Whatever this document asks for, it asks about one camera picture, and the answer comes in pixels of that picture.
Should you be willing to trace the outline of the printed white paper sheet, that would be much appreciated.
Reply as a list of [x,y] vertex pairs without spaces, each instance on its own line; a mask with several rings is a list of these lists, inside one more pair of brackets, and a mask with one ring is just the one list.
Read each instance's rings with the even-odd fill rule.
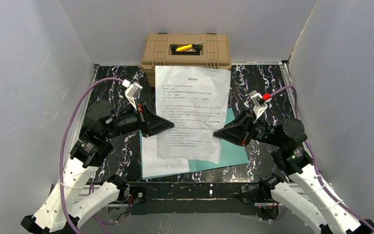
[[165,135],[166,133],[167,131],[148,138],[140,137],[142,179],[159,178],[190,172],[187,159],[177,157],[163,158],[159,156],[157,146],[161,146],[162,144],[157,144],[157,137],[161,137],[161,135]]

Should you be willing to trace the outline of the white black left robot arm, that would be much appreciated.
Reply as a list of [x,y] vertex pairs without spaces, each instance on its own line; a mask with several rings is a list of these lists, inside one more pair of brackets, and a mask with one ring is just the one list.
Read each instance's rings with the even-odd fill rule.
[[140,131],[143,137],[155,136],[173,127],[174,123],[153,113],[144,101],[120,114],[108,101],[96,101],[89,107],[79,138],[63,166],[62,181],[38,211],[23,218],[21,226],[33,234],[73,234],[104,206],[129,202],[128,181],[118,175],[104,180],[86,198],[77,198],[113,150],[112,138],[134,131]]

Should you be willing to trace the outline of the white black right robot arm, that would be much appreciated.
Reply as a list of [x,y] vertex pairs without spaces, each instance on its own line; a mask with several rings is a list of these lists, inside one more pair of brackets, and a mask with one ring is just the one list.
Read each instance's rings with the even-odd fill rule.
[[349,211],[315,168],[313,158],[303,146],[307,135],[299,119],[288,118],[272,127],[257,119],[253,111],[245,110],[215,131],[214,136],[239,146],[251,140],[277,146],[271,154],[274,163],[302,189],[303,195],[291,190],[275,174],[261,179],[259,188],[302,219],[315,233],[374,234],[374,223]]

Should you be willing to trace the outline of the teal paper folder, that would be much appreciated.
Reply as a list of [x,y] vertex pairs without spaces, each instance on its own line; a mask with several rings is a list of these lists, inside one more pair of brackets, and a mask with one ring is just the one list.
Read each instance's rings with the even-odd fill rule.
[[248,162],[249,159],[244,147],[233,145],[225,140],[221,141],[221,157],[218,164],[204,160],[188,160],[190,168],[189,173],[242,165]]

